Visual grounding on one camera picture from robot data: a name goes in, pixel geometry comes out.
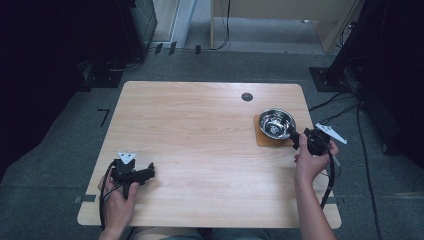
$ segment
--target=hole in table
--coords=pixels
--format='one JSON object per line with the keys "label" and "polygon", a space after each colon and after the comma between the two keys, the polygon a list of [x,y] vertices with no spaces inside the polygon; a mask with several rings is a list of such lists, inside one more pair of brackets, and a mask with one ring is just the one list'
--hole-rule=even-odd
{"label": "hole in table", "polygon": [[253,95],[252,94],[250,94],[250,93],[243,93],[242,95],[241,95],[241,99],[243,99],[244,101],[246,101],[246,102],[250,102],[250,101],[252,101],[252,99],[253,99]]}

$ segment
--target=wooden panel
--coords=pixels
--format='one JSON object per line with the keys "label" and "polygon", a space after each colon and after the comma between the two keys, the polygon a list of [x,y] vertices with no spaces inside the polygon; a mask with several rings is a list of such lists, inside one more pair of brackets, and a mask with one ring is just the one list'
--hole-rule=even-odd
{"label": "wooden panel", "polygon": [[[211,0],[215,17],[227,16],[228,0]],[[231,0],[230,17],[338,21],[355,0]]]}
{"label": "wooden panel", "polygon": [[179,0],[153,0],[158,20],[158,25],[152,37],[153,42],[170,42],[172,40],[179,3]]}
{"label": "wooden panel", "polygon": [[[253,100],[242,100],[243,93]],[[155,164],[140,188],[135,226],[298,227],[291,147],[259,147],[253,116],[289,112],[298,129],[312,127],[296,84],[128,82],[119,98],[87,194],[119,150],[135,152],[136,169]],[[319,198],[327,177],[315,183]],[[340,226],[334,204],[330,225]],[[98,202],[83,203],[83,225],[99,225]]]}

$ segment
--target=person's left hand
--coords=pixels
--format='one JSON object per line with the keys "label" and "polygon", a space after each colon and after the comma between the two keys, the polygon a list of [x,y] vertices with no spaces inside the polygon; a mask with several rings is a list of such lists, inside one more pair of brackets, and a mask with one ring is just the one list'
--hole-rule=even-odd
{"label": "person's left hand", "polygon": [[[294,156],[296,163],[295,180],[312,184],[315,177],[325,169],[330,162],[328,154],[312,156],[308,150],[308,138],[304,133],[299,136],[299,154]],[[337,145],[330,140],[329,149],[332,155],[339,153]]]}
{"label": "person's left hand", "polygon": [[[104,194],[110,192],[115,183],[111,178],[111,171],[106,179]],[[100,181],[98,188],[102,188],[103,179]],[[128,199],[126,200],[119,190],[114,190],[109,194],[109,198],[104,201],[104,220],[105,229],[99,239],[119,239],[125,228],[131,222],[134,214],[135,198],[137,195],[139,184],[133,183],[128,191]]]}

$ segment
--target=wire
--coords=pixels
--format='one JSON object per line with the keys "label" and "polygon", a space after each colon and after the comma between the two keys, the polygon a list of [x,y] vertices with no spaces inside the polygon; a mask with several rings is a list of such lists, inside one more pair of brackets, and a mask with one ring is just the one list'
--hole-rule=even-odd
{"label": "wire", "polygon": [[226,26],[224,25],[227,35],[225,36],[224,42],[221,44],[220,47],[218,47],[218,48],[211,48],[211,50],[220,50],[220,49],[224,48],[227,45],[227,43],[229,42],[229,40],[230,40],[230,27],[229,27],[230,9],[231,9],[231,0],[228,0],[227,24],[226,24]]}
{"label": "wire", "polygon": [[340,48],[342,48],[344,46],[344,32],[345,32],[347,26],[349,26],[349,24],[350,23],[347,23],[346,26],[343,28],[342,33],[340,33],[339,44],[337,45]]}
{"label": "wire", "polygon": [[353,110],[353,109],[355,109],[355,107],[357,107],[357,106],[359,106],[359,103],[357,103],[357,104],[355,104],[355,105],[353,105],[353,106],[350,106],[350,107],[346,108],[345,110],[341,111],[340,113],[338,113],[338,114],[336,114],[336,115],[334,115],[334,116],[331,116],[331,117],[329,117],[329,118],[323,119],[323,120],[319,121],[319,123],[320,123],[320,124],[323,124],[323,125],[328,124],[328,123],[329,123],[331,120],[333,120],[334,118],[337,118],[337,117],[341,116],[341,115],[342,115],[342,114],[344,114],[344,113],[347,113],[347,112],[349,112],[349,111],[352,111],[352,110]]}
{"label": "wire", "polygon": [[[384,15],[383,15],[383,19],[382,19],[382,24],[381,24],[381,29],[380,29],[380,37],[378,39],[378,43],[376,44],[376,46],[380,46],[382,39],[383,39],[383,33],[384,33],[384,25],[386,22],[386,15],[387,15],[387,9],[388,9],[388,5],[389,5],[389,0],[386,1],[386,6],[384,9]],[[352,57],[349,58],[348,60],[346,60],[343,64],[341,64],[339,66],[339,68],[335,71],[336,73],[339,72],[342,68],[344,68],[350,61],[354,61],[354,60],[359,60],[359,59],[363,59],[363,58],[368,58],[372,55],[374,55],[377,52],[377,50],[374,49],[374,52],[364,55],[364,56],[359,56],[359,57]]]}
{"label": "wire", "polygon": [[331,191],[333,190],[333,187],[334,187],[336,170],[334,168],[333,154],[331,153],[330,148],[328,147],[328,144],[326,144],[324,139],[322,139],[319,135],[315,135],[315,136],[318,137],[321,140],[321,142],[324,144],[324,146],[326,148],[326,152],[327,152],[328,156],[330,157],[330,176],[329,176],[329,179],[328,179],[327,189],[325,190],[324,196],[322,197],[322,200],[321,200],[321,209],[324,209],[325,204],[327,203],[328,196],[330,195],[330,193],[331,193]]}
{"label": "wire", "polygon": [[112,194],[113,191],[115,191],[116,189],[120,188],[121,185],[116,185],[114,186],[108,193],[106,193],[106,195],[103,197],[103,200],[106,200],[109,198],[110,194]]}
{"label": "wire", "polygon": [[338,96],[340,96],[340,95],[342,95],[342,94],[344,94],[344,93],[347,93],[347,92],[340,92],[340,93],[337,93],[336,95],[334,95],[333,97],[331,97],[329,100],[327,100],[327,101],[325,101],[325,102],[323,102],[323,103],[321,103],[321,104],[318,104],[317,106],[311,107],[311,108],[310,108],[310,109],[308,109],[308,110],[311,112],[311,111],[313,111],[313,110],[315,110],[315,109],[318,109],[318,108],[320,108],[320,107],[324,107],[325,105],[329,104],[330,102],[355,97],[355,96],[352,96],[352,97],[345,97],[345,98],[335,99],[336,97],[338,97]]}
{"label": "wire", "polygon": [[113,161],[111,164],[109,164],[109,167],[107,168],[106,173],[103,177],[102,188],[100,189],[99,215],[100,215],[100,223],[102,224],[103,230],[105,229],[105,217],[104,217],[104,213],[103,213],[105,197],[103,197],[103,194],[104,194],[104,191],[105,191],[106,181],[107,181],[107,177],[109,176],[110,169],[114,165],[115,165],[115,161]]}
{"label": "wire", "polygon": [[111,69],[110,68],[109,71],[111,71],[111,72],[126,72],[126,71],[131,71],[131,70],[134,70],[134,69],[138,68],[138,66],[140,66],[140,64],[141,64],[141,62],[143,62],[143,60],[144,60],[144,58],[140,58],[140,60],[134,66],[129,67],[129,68],[119,68],[119,69]]}
{"label": "wire", "polygon": [[[156,47],[151,47],[151,48],[149,48],[149,50],[148,51],[152,51],[152,50],[155,50],[156,49]],[[163,49],[165,49],[165,50],[170,50],[171,48],[169,48],[169,47],[163,47],[162,48],[162,50]],[[196,51],[196,49],[191,49],[191,48],[174,48],[175,50],[183,50],[183,51],[192,51],[192,52],[195,52]],[[201,49],[201,51],[203,52],[215,52],[216,50],[218,50],[217,48],[216,49],[214,49],[214,48],[211,48],[211,49]]]}
{"label": "wire", "polygon": [[132,236],[134,230],[135,230],[135,227],[132,227],[130,233],[128,233],[128,236],[127,236],[126,240],[130,240],[131,239],[131,236]]}
{"label": "wire", "polygon": [[369,164],[368,164],[367,149],[365,147],[365,141],[364,141],[364,137],[362,135],[361,121],[359,121],[359,110],[360,110],[360,105],[358,105],[358,107],[357,107],[356,121],[358,123],[359,136],[361,138],[362,149],[364,151],[365,169],[366,169],[366,173],[367,173],[368,189],[369,189],[370,195],[371,195],[371,203],[372,203],[372,209],[373,209],[373,213],[374,213],[375,228],[376,228],[376,231],[377,231],[378,239],[381,240],[382,238],[381,238],[381,232],[380,232],[380,224],[378,222],[378,215],[377,215],[377,207],[376,207],[376,204],[375,204],[374,190],[373,190],[372,184],[371,184],[371,177],[370,177],[370,169],[369,169]]}

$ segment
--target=stainless steel bowl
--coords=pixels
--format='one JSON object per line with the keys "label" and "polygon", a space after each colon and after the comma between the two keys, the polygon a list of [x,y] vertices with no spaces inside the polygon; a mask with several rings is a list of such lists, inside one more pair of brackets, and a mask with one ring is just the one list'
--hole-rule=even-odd
{"label": "stainless steel bowl", "polygon": [[289,124],[296,129],[293,117],[286,111],[271,108],[259,116],[259,126],[268,137],[273,139],[286,139],[290,137],[287,133]]}

